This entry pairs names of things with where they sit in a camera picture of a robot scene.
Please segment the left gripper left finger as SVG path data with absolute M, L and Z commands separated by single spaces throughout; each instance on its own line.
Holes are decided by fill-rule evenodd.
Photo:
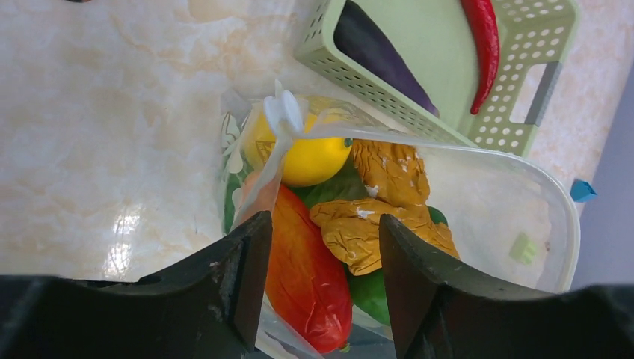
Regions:
M 245 358 L 255 348 L 272 218 L 131 283 L 1 277 L 3 358 Z

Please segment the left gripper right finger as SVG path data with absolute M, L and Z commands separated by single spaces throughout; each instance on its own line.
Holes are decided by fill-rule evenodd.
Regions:
M 382 215 L 380 252 L 398 358 L 631 358 L 633 287 L 562 294 L 488 275 Z

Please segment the green toy bell pepper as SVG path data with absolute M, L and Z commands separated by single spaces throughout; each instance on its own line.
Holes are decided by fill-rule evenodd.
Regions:
M 389 325 L 389 311 L 384 287 L 378 222 L 383 214 L 396 217 L 427 243 L 458 258 L 451 230 L 444 214 L 434 207 L 397 208 L 379 201 L 358 200 L 352 203 L 351 217 L 345 219 L 342 240 L 354 305 L 383 325 Z

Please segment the red orange toy pepper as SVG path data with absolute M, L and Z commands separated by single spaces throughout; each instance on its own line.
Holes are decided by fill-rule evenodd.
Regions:
M 310 358 L 346 349 L 352 330 L 352 299 L 342 263 L 327 249 L 302 200 L 284 185 L 253 187 L 244 197 L 254 209 L 271 208 L 272 237 L 266 300 L 256 344 L 275 358 Z

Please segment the orange toy ginger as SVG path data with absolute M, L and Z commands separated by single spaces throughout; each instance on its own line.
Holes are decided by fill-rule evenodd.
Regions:
M 428 244 L 459 257 L 448 225 L 431 219 L 426 204 L 430 185 L 415 147 L 357 139 L 351 155 L 367 197 L 318 203 L 310 209 L 310 219 L 320 227 L 327 248 L 352 275 L 381 269 L 382 215 L 394 216 Z

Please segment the clear zip top bag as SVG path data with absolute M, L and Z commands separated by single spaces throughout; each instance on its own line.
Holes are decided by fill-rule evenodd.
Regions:
M 431 143 L 390 129 L 349 102 L 294 94 L 281 84 L 276 84 L 274 93 L 264 99 L 246 99 L 229 90 L 221 97 L 221 110 L 224 173 L 219 200 L 223 205 L 229 174 L 237 174 L 249 164 L 242 152 L 243 132 L 260 114 L 276 143 L 262 169 L 249 164 L 253 171 L 260 172 L 254 191 L 270 182 L 284 185 L 284 159 L 298 139 L 337 137 L 350 138 L 353 144 L 357 139 L 406 144 L 415 147 L 425 163 L 430 185 L 426 204 L 446 217 L 457 259 L 494 277 L 541 291 L 563 292 L 570 288 L 580 242 L 576 206 L 561 183 L 525 159 Z M 231 230 L 254 212 L 271 211 L 269 207 L 254 209 L 254 199 L 244 197 L 241 188 L 239 191 L 241 201 Z M 531 265 L 509 257 L 519 233 L 525 233 L 536 245 L 538 252 Z M 348 283 L 348 267 L 341 263 Z M 376 358 L 378 346 L 393 337 L 391 323 L 383 325 L 373 319 L 354 305 L 353 299 L 352 325 L 346 349 L 310 358 Z

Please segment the yellow toy lemon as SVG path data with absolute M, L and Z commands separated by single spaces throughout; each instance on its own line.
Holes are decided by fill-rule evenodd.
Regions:
M 263 114 L 250 120 L 243 132 L 242 152 L 249 164 L 260 170 L 276 143 Z M 350 138 L 298 139 L 285 156 L 282 179 L 290 187 L 309 187 L 329 180 L 346 163 L 353 140 Z

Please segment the purple toy eggplant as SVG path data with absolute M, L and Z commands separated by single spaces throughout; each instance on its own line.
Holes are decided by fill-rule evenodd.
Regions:
M 439 117 L 440 112 L 418 83 L 385 33 L 353 1 L 347 1 L 333 34 L 335 46 L 369 72 Z

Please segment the red toy chili pepper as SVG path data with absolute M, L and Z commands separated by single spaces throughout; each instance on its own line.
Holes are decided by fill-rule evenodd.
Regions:
M 470 113 L 478 114 L 496 81 L 500 64 L 500 40 L 496 13 L 490 0 L 460 0 L 476 47 L 479 80 Z

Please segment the green toy cabbage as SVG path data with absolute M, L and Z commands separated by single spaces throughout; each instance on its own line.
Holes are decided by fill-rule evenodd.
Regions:
M 223 233 L 231 230 L 236 213 L 236 207 L 241 201 L 239 189 L 253 172 L 253 168 L 246 164 L 237 174 L 229 174 L 227 178 L 227 190 L 224 198 Z M 309 187 L 290 188 L 308 209 L 317 203 L 329 202 L 332 200 L 359 200 L 369 197 L 366 187 L 362 183 L 357 170 L 349 159 L 342 169 L 331 179 L 318 185 Z

